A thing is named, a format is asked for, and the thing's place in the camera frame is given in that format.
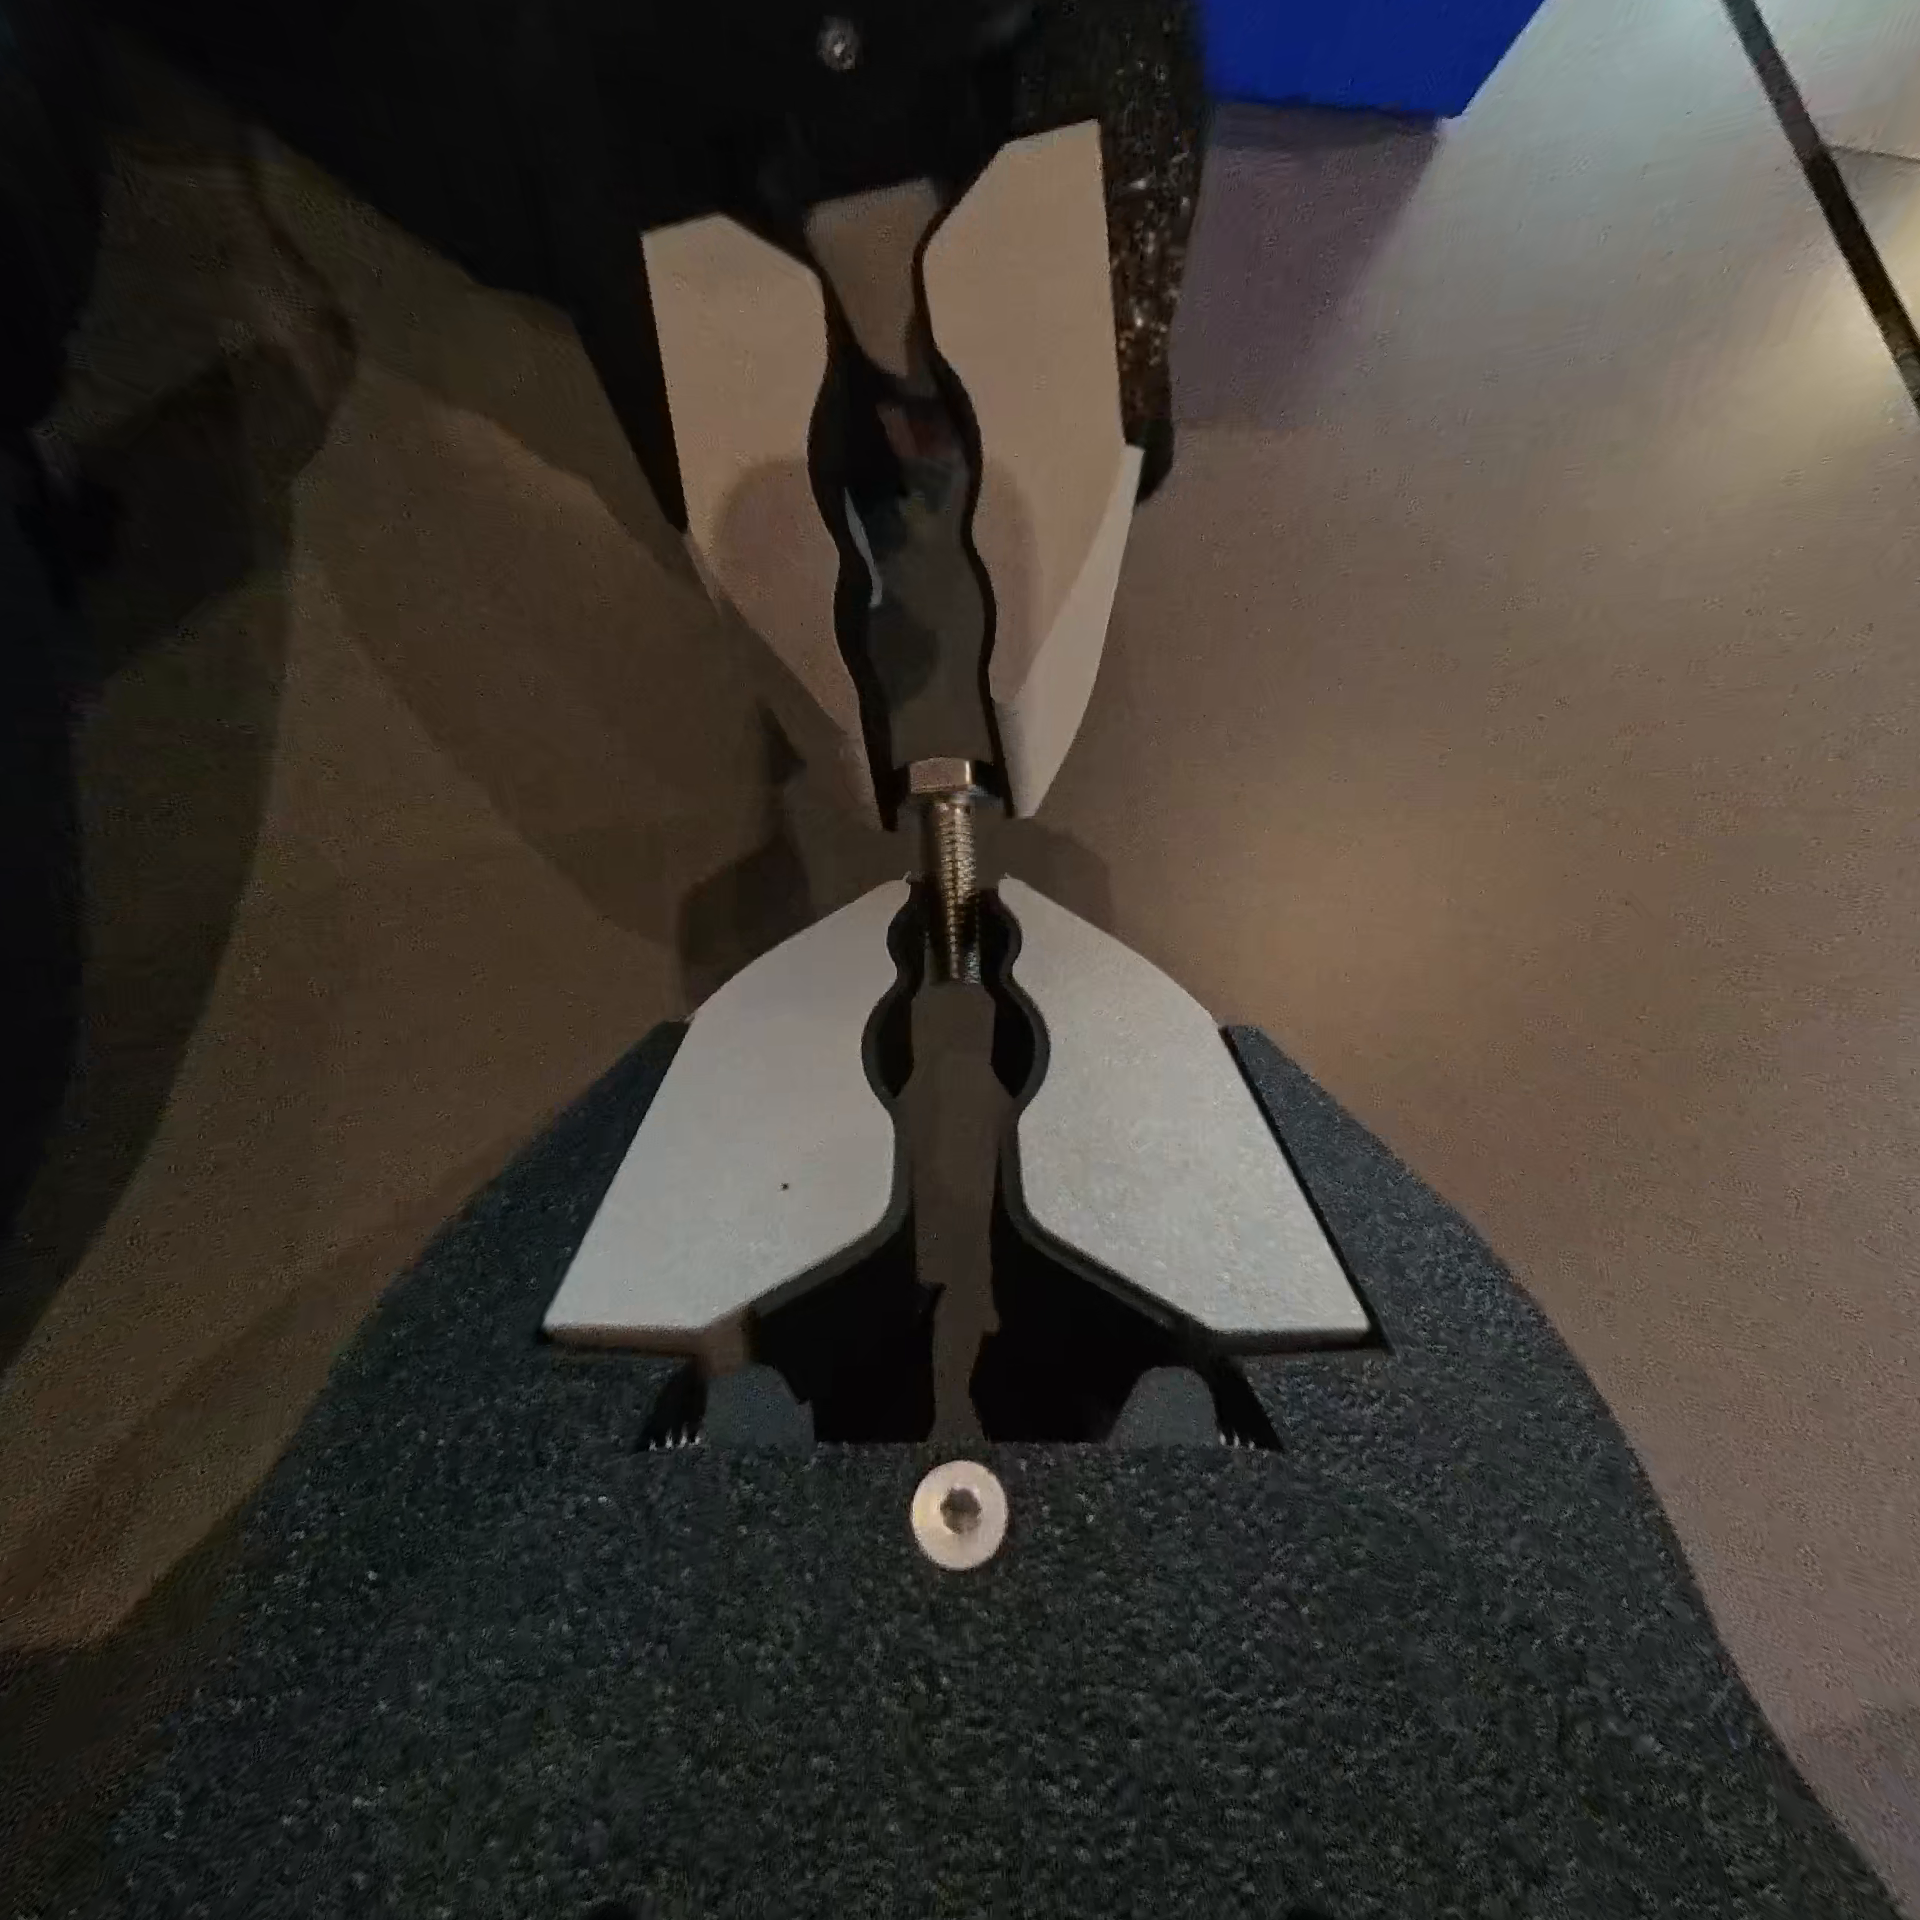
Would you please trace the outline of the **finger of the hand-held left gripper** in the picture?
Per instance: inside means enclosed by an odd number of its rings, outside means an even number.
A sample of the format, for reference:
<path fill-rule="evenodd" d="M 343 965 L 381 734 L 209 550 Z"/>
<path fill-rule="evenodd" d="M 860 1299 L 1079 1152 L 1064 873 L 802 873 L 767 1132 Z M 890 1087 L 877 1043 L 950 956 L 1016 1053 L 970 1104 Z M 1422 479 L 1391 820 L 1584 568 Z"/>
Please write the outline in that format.
<path fill-rule="evenodd" d="M 844 359 L 824 277 L 705 212 L 638 239 L 682 550 L 799 760 L 865 821 L 892 821 L 866 665 L 866 556 L 850 527 Z"/>
<path fill-rule="evenodd" d="M 1055 785 L 1108 656 L 1139 447 L 1122 429 L 1099 124 L 1002 141 L 917 258 L 978 434 L 988 714 L 1016 820 Z"/>

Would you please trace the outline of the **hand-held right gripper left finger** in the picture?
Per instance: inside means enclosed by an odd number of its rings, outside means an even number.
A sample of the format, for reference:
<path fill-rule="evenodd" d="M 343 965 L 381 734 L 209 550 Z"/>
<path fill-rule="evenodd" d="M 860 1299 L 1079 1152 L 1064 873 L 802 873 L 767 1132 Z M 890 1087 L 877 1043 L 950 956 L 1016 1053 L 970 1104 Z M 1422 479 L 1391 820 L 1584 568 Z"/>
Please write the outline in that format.
<path fill-rule="evenodd" d="M 682 1023 L 539 1332 L 715 1361 L 907 1217 L 917 887 L 784 936 Z"/>

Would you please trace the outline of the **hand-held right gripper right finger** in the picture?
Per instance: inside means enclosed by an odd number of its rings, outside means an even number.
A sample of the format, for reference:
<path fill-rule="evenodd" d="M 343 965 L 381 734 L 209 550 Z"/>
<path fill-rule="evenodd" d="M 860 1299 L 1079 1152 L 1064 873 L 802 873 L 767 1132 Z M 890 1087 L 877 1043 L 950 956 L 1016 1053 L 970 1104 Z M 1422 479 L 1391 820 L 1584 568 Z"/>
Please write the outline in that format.
<path fill-rule="evenodd" d="M 1368 1307 L 1215 1016 L 1024 879 L 1005 985 L 1038 1027 L 1014 1211 L 1228 1352 L 1368 1341 Z"/>

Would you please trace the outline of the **steel hex bolt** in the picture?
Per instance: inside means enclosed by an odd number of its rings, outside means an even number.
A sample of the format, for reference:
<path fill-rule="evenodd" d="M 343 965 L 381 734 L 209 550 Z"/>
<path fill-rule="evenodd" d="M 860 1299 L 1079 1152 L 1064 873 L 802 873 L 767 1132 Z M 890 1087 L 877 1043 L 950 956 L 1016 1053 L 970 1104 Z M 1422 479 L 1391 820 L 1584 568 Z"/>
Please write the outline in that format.
<path fill-rule="evenodd" d="M 980 767 L 964 752 L 922 752 L 904 767 L 904 799 L 922 827 L 927 948 L 978 953 L 978 812 L 991 806 Z"/>

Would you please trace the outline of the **blue plastic bin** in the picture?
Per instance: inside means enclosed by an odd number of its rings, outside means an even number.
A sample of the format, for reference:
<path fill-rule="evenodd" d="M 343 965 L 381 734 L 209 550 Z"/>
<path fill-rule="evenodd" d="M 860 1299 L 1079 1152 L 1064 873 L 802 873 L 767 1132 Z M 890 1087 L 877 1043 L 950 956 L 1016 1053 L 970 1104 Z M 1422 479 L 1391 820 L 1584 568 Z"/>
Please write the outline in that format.
<path fill-rule="evenodd" d="M 1454 120 L 1528 17 L 1528 0 L 1205 0 L 1205 91 L 1215 102 Z"/>

